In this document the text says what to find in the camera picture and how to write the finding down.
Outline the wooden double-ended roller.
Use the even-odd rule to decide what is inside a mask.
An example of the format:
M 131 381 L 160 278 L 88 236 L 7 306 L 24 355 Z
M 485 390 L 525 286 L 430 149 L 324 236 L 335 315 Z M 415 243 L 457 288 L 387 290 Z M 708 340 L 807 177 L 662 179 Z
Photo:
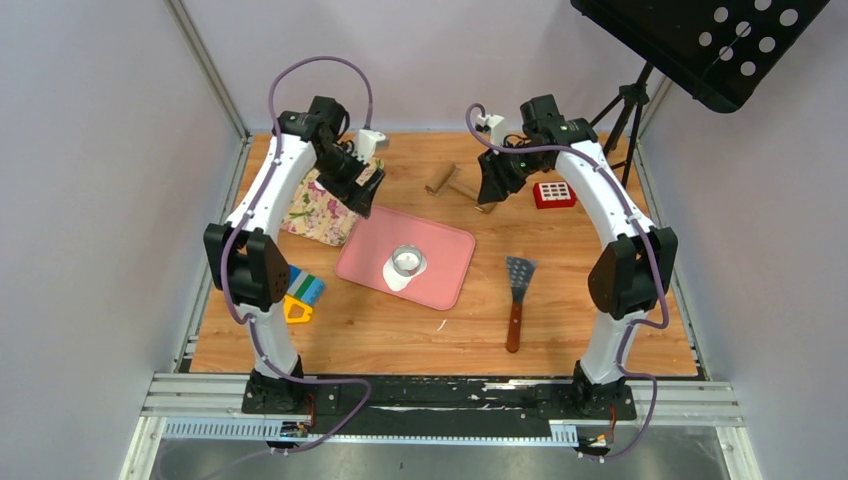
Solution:
M 426 183 L 425 191 L 434 197 L 439 197 L 447 190 L 453 190 L 474 202 L 474 208 L 483 213 L 490 214 L 496 207 L 495 203 L 481 203 L 478 201 L 478 191 L 459 179 L 461 169 L 455 163 L 442 165 L 432 178 Z

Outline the floral cutting mat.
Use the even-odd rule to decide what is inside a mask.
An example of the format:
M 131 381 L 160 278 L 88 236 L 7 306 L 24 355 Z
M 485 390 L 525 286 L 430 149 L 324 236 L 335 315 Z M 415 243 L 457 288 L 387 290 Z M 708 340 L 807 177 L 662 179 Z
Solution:
M 303 179 L 279 231 L 342 246 L 360 216 L 324 189 L 317 181 L 318 174 L 313 169 Z

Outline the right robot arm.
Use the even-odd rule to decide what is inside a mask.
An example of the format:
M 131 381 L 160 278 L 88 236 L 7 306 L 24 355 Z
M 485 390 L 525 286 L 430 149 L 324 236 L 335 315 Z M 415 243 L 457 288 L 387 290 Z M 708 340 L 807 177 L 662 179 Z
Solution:
M 592 418 L 623 399 L 632 376 L 625 363 L 638 329 L 664 329 L 670 322 L 666 295 L 678 238 L 671 228 L 657 227 L 631 199 L 589 121 L 566 118 L 552 95 L 524 102 L 520 113 L 523 137 L 511 143 L 503 117 L 479 103 L 466 110 L 469 132 L 486 148 L 478 158 L 477 200 L 502 202 L 529 176 L 554 171 L 588 214 L 602 247 L 587 280 L 597 316 L 565 401 Z

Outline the pink plastic tray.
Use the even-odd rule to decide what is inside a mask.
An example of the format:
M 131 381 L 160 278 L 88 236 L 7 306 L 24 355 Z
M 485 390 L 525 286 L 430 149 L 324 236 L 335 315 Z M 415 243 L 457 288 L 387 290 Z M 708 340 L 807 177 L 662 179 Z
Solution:
M 427 270 L 392 292 L 382 268 L 400 247 L 417 249 Z M 435 309 L 452 308 L 459 297 L 475 249 L 473 235 L 432 220 L 375 206 L 355 224 L 335 265 L 338 277 Z

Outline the white dough ball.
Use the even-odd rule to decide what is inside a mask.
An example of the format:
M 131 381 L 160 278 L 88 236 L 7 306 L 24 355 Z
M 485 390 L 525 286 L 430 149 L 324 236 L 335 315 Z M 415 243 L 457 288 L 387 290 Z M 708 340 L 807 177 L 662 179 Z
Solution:
M 405 289 L 414 278 L 422 275 L 426 270 L 427 261 L 424 260 L 414 273 L 399 273 L 395 268 L 394 262 L 389 259 L 383 265 L 382 275 L 389 290 L 392 292 L 399 292 Z

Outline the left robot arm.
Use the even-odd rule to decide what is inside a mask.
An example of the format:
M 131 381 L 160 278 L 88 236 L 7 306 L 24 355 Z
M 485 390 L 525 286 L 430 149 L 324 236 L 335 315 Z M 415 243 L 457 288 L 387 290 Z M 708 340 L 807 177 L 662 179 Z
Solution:
M 369 217 L 385 173 L 375 167 L 368 177 L 363 174 L 388 138 L 365 125 L 345 141 L 349 122 L 348 111 L 323 96 L 314 97 L 305 112 L 276 115 L 269 155 L 244 199 L 225 222 L 211 223 L 204 231 L 213 283 L 232 318 L 246 327 L 254 352 L 245 413 L 296 413 L 318 388 L 317 380 L 303 376 L 284 318 L 291 272 L 277 245 L 278 230 L 309 173 L 348 210 Z

